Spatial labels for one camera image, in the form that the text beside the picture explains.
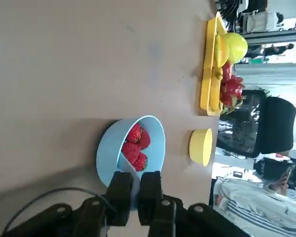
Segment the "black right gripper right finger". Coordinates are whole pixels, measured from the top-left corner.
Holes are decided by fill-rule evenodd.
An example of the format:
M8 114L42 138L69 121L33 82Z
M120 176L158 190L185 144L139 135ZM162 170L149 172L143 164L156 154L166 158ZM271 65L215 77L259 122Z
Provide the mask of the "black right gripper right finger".
M165 195L159 171L142 175L137 209L141 225L149 227L149 237L249 236L204 203L185 209L179 198Z

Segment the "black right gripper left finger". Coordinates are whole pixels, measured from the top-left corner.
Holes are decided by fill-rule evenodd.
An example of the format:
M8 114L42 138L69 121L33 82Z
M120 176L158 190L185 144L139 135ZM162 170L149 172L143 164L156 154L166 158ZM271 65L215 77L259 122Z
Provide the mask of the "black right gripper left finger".
M3 237L106 237L111 226L125 226L131 209L131 173L116 171L105 194L91 194L76 210L57 203L11 228L12 222L34 202L30 201L6 224Z

